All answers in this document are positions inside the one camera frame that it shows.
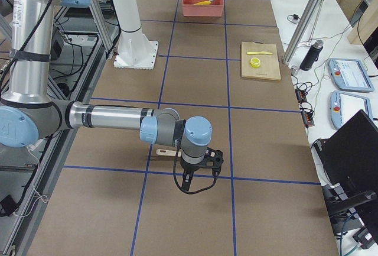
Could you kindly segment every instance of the white table surface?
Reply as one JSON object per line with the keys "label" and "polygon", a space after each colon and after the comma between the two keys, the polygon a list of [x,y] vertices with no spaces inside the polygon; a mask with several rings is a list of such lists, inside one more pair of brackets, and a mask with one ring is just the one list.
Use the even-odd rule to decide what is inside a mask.
{"label": "white table surface", "polygon": [[[288,15],[297,14],[299,16],[302,15],[303,10],[306,7],[308,0],[271,0],[273,11],[275,14],[277,26],[279,28],[279,33],[281,36],[281,40],[283,42],[283,48],[286,50],[287,44],[289,43],[290,39],[297,27],[296,24],[293,24],[287,20]],[[309,35],[311,33],[312,27],[314,25],[315,16],[312,17],[311,23],[308,26],[303,38],[301,41],[307,41],[309,39]],[[332,37],[338,33],[342,33],[346,27],[349,27],[349,22],[345,17],[344,13],[342,12],[340,6],[338,5],[336,0],[325,0],[320,17],[315,29],[315,33],[312,36],[313,38],[318,37]],[[317,82],[317,78],[315,77],[315,68],[320,66],[326,59],[328,58],[348,58],[348,59],[360,59],[363,63],[365,63],[369,75],[376,75],[378,74],[378,70],[374,65],[373,61],[368,57],[368,54],[362,45],[352,45],[349,43],[347,36],[352,31],[350,27],[343,35],[337,35],[332,39],[322,39],[324,42],[324,48],[320,52],[320,56],[317,62],[314,63],[312,69],[305,72],[300,70],[299,73],[296,75],[299,82],[312,82],[315,84]],[[289,67],[296,65],[299,66],[305,57],[309,47],[299,47],[297,48],[292,60],[289,62]],[[325,64],[317,69],[318,77],[321,79]],[[315,107],[315,96],[319,90],[319,94],[317,96],[317,103],[315,109],[315,117],[314,123],[315,126],[309,128],[308,132],[308,141],[312,144],[318,138],[329,138],[336,132],[330,116],[330,97],[334,90],[338,90],[336,86],[333,84],[332,79],[330,78],[330,74],[328,72],[328,68],[325,68],[324,74],[326,75],[322,82],[321,87],[319,84],[314,86],[309,94],[307,95],[307,100]],[[371,78],[372,83],[374,84],[375,91],[372,93],[354,93],[357,95],[366,96],[370,99],[372,104],[372,112],[374,117],[378,117],[378,77]],[[317,166],[317,171],[319,175],[319,179],[322,185],[326,184],[324,173],[322,170],[322,165],[320,159],[317,157],[317,154],[313,150],[312,153],[315,161],[315,165]],[[343,254],[349,252],[352,247],[355,246],[356,242],[352,239],[352,235],[355,231],[350,231],[344,238],[343,238]],[[353,253],[354,256],[377,256],[378,255],[378,245],[374,244],[370,249],[363,250],[359,248],[357,251]]]}

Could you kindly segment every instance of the black computer screen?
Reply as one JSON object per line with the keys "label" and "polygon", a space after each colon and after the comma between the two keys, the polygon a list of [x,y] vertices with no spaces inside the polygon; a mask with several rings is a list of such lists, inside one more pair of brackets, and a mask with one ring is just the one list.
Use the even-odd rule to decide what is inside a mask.
{"label": "black computer screen", "polygon": [[[348,197],[366,190],[378,194],[378,128],[358,111],[322,146],[324,169],[332,184]],[[367,230],[378,241],[378,200],[356,207]]]}

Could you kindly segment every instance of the light blue joint cap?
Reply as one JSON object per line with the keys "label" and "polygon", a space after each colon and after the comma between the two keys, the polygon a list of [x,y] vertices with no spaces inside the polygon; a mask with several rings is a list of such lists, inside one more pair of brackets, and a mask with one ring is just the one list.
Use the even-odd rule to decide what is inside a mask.
{"label": "light blue joint cap", "polygon": [[211,123],[201,116],[189,118],[185,124],[185,136],[194,145],[209,145],[212,133]]}
{"label": "light blue joint cap", "polygon": [[38,141],[38,129],[32,119],[22,111],[0,106],[0,143],[21,148]]}
{"label": "light blue joint cap", "polygon": [[156,143],[156,138],[158,137],[158,120],[156,117],[148,116],[143,118],[139,137],[143,142]]}
{"label": "light blue joint cap", "polygon": [[69,8],[87,8],[92,0],[61,0],[60,5]]}

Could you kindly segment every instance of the wooden board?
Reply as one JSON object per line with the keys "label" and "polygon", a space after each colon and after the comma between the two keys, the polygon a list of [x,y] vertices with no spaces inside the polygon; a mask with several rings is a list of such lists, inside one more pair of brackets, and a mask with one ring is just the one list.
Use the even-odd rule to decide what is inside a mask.
{"label": "wooden board", "polygon": [[[250,51],[268,51],[273,55],[247,55]],[[260,68],[251,67],[249,62],[252,57],[260,59]],[[242,77],[281,80],[276,45],[242,42]]]}

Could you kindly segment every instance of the red object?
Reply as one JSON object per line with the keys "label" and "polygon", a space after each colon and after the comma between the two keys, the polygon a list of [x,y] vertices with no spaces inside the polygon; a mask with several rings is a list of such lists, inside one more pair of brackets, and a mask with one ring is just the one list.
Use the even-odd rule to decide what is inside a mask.
{"label": "red object", "polygon": [[214,0],[210,5],[195,5],[208,0],[183,0],[183,15],[185,17],[221,17],[224,0]]}

